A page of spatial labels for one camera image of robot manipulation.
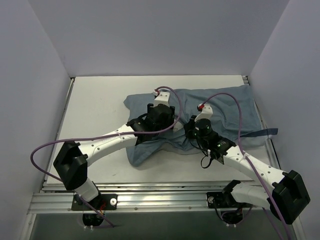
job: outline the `gray wall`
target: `gray wall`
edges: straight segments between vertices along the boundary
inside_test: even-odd
[[[307,239],[320,229],[320,1],[290,0],[251,73],[255,99],[280,165],[299,172],[311,202],[301,214]]]
[[[289,0],[29,0],[70,76],[251,72]]]
[[[0,1],[0,33],[0,238],[15,240],[43,178],[29,155],[54,139],[70,79],[26,0]]]

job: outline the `blue cloth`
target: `blue cloth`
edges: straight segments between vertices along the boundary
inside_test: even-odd
[[[182,101],[182,115],[180,122],[186,124],[192,115],[198,115],[197,105],[216,93],[232,94],[239,102],[242,111],[241,135],[248,135],[262,130],[260,120],[254,106],[253,94],[249,85],[228,87],[220,89],[177,89],[177,94]],[[147,104],[154,102],[154,95],[151,93],[129,95],[124,100],[124,105],[130,110],[129,120],[139,117],[147,112]],[[211,117],[212,129],[220,136],[231,141],[236,141],[239,129],[239,111],[235,101],[227,95],[218,95],[207,102],[213,110]],[[171,93],[169,105],[175,106],[175,117],[179,113],[179,102],[176,96]],[[180,150],[179,153],[195,154],[190,141],[185,137],[184,129],[177,132],[167,131],[134,147],[126,149],[129,162],[134,167],[141,165],[151,154],[163,149],[164,144],[170,144]]]

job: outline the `black mount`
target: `black mount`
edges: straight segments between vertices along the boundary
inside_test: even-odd
[[[111,205],[111,200],[115,199],[115,204]],[[116,210],[118,204],[118,195],[114,193],[104,193],[92,199],[89,204],[97,210]],[[87,207],[79,198],[78,194],[73,196],[72,211],[90,211],[91,209]]]
[[[74,141],[65,142],[53,162],[68,191],[77,189],[87,180],[88,156],[82,154],[79,145]]]
[[[283,172],[284,178],[279,183],[273,183],[272,197],[287,224],[292,224],[299,214],[310,203],[310,197],[305,183],[299,173],[291,170]],[[270,199],[270,210],[278,219],[279,216]]]
[[[147,105],[147,113],[127,122],[135,132],[154,132],[163,130],[175,121],[175,107],[159,104],[154,107],[152,103]],[[137,134],[135,145],[152,140],[158,134]]]
[[[239,203],[234,201],[229,204],[226,201],[226,195],[222,191],[210,191],[206,193],[207,205],[209,209],[234,209],[234,208],[249,208],[251,205],[248,203]]]
[[[213,131],[209,119],[203,118],[195,122],[196,115],[192,115],[189,122],[183,126],[184,134],[187,139],[195,139],[205,152],[210,150],[210,162],[217,160],[224,164],[223,156],[227,155],[227,151],[236,144],[229,139],[219,136]]]

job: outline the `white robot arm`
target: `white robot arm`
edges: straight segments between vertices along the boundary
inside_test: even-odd
[[[248,203],[270,209],[278,218],[274,205],[246,159],[248,157],[265,187],[272,193],[272,198],[285,222],[292,224],[310,202],[301,175],[293,170],[287,173],[276,169],[246,152],[243,154],[240,147],[234,142],[219,136],[217,132],[213,131],[209,120],[213,115],[210,105],[198,106],[198,110],[201,113],[198,116],[193,115],[190,121],[184,125],[185,136],[197,141],[199,147],[207,152],[210,162],[217,160],[224,165],[237,169],[255,181],[250,183],[233,180],[222,190],[224,201],[230,207],[236,203]]]
[[[113,137],[94,141],[65,142],[53,166],[65,188],[75,191],[95,208],[101,205],[101,194],[87,177],[87,169],[95,161],[123,148],[150,141],[157,134],[150,132],[168,128],[174,123],[175,108],[169,106],[169,92],[160,92],[153,104],[147,105],[147,113],[128,121],[120,128],[105,134]]]

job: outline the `purple cable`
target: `purple cable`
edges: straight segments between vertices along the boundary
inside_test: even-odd
[[[273,219],[271,218],[270,214],[268,213],[268,211],[263,207],[262,210],[264,211],[266,217],[269,219],[269,222],[271,223],[271,225],[273,226],[273,228],[275,229],[276,233],[278,234],[279,238],[281,240],[284,240],[284,238],[282,237],[277,225],[274,223]]]
[[[180,97],[178,96],[177,92],[172,89],[171,87],[168,87],[168,86],[160,86],[160,87],[157,87],[155,90],[158,91],[159,89],[168,89],[170,90],[171,92],[174,93],[174,95],[176,96],[176,98],[178,99],[179,101],[179,113],[178,113],[178,116],[176,118],[176,120],[173,122],[173,124],[171,124],[170,126],[168,126],[167,128],[165,129],[162,129],[162,130],[159,130],[159,131],[127,131],[127,132],[119,132],[120,135],[129,135],[129,134],[140,134],[140,135],[144,135],[144,134],[161,134],[169,129],[171,129],[174,125],[176,125],[176,123],[179,121],[180,117],[181,117],[181,114],[182,114],[182,102],[181,102],[181,99]],[[50,172],[42,169],[41,167],[39,167],[35,160],[34,160],[34,155],[37,151],[39,151],[40,149],[43,149],[47,146],[50,146],[50,145],[54,145],[54,144],[57,144],[57,143],[64,143],[64,142],[83,142],[83,141],[94,141],[94,140],[99,140],[99,139],[107,139],[107,138],[112,138],[112,137],[117,137],[119,136],[118,133],[115,133],[115,134],[110,134],[110,135],[103,135],[103,136],[96,136],[96,137],[83,137],[83,138],[68,138],[68,139],[60,139],[60,140],[55,140],[55,141],[50,141],[50,142],[47,142],[45,144],[42,144],[40,146],[38,146],[36,149],[34,149],[32,151],[32,153],[30,154],[30,161],[32,163],[32,165],[38,169],[39,171],[43,172],[44,174],[47,174],[48,176],[62,182],[62,180],[51,174]],[[110,224],[110,227],[111,228],[114,228],[115,225],[112,224],[111,221],[109,221],[104,215],[102,215],[98,210],[96,210],[93,206],[91,206],[88,202],[86,202],[82,197],[81,197],[81,200],[83,201],[83,203],[89,207],[90,209],[92,209],[96,214],[98,214],[100,217],[102,217],[105,221],[107,221],[109,224]]]
[[[212,96],[210,96],[209,98],[207,98],[202,104],[204,105],[206,102],[208,102],[210,99],[212,99],[213,97],[216,97],[218,95],[228,95],[229,97],[233,98],[233,100],[235,101],[237,107],[238,107],[238,110],[239,110],[239,130],[238,130],[238,146],[239,146],[239,149],[242,153],[242,155],[245,154],[245,151],[243,150],[243,147],[242,147],[242,143],[241,143],[241,128],[242,128],[242,112],[241,112],[241,108],[240,108],[240,104],[238,102],[238,100],[231,94],[227,93],[227,92],[220,92],[220,93],[217,93],[217,94],[214,94]],[[272,202],[272,205],[274,206],[274,209],[275,211],[277,212],[282,224],[283,224],[283,227],[285,229],[285,232],[286,232],[286,235],[288,237],[289,240],[291,240],[291,234],[290,234],[290,230],[286,224],[286,221],[284,219],[284,217],[282,216],[281,212],[280,212],[280,209],[279,207],[277,206],[276,204],[276,201],[274,200],[274,198],[272,197],[272,194],[270,193],[267,185],[265,184],[265,181],[260,177],[257,169],[255,168],[254,164],[251,162],[251,160],[245,156],[245,159],[248,161],[248,163],[250,164],[252,170],[254,171],[255,175],[257,176],[258,180],[260,181],[261,185],[263,186],[266,194],[268,195],[269,199],[271,200]]]

